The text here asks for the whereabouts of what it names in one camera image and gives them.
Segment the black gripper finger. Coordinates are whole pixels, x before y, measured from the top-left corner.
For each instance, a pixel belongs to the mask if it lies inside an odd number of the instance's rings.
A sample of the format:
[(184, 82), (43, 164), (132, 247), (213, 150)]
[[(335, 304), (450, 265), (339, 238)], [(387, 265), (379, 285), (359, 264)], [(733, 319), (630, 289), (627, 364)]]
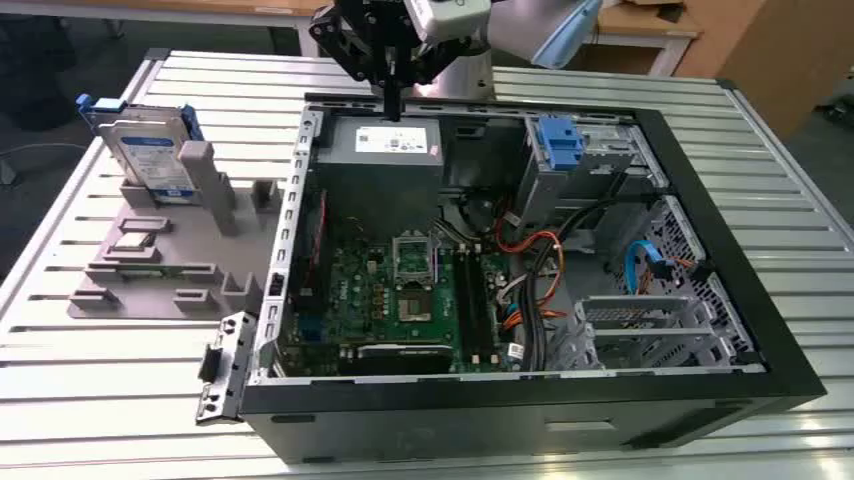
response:
[(383, 99), (384, 118), (394, 121), (395, 85), (390, 79), (386, 47), (368, 39), (370, 29), (358, 29), (356, 21), (350, 21), (344, 11), (340, 5), (320, 8), (310, 22), (310, 36), (350, 77), (371, 84), (375, 95)]
[(418, 50), (400, 50), (394, 62), (395, 121), (410, 98), (491, 98), (491, 51), (487, 43), (456, 39)]

